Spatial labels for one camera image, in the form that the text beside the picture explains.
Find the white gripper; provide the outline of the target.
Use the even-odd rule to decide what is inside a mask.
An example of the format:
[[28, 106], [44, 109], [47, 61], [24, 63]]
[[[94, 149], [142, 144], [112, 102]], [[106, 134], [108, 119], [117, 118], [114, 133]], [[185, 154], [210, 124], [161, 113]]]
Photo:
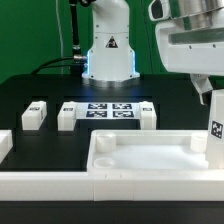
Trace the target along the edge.
[[156, 25], [155, 33], [166, 70], [190, 73], [200, 103], [209, 105], [213, 87], [208, 75], [224, 76], [224, 27], [183, 31], [166, 21]]

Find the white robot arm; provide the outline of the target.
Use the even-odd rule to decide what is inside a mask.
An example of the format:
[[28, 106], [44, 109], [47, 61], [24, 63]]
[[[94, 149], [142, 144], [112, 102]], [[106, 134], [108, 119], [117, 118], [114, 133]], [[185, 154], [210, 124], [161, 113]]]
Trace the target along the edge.
[[[83, 79], [120, 87], [140, 77], [129, 44], [125, 0], [82, 0], [93, 11], [93, 45]], [[152, 0], [161, 62], [169, 72], [188, 73], [200, 95], [213, 90], [209, 77], [224, 76], [224, 0]]]

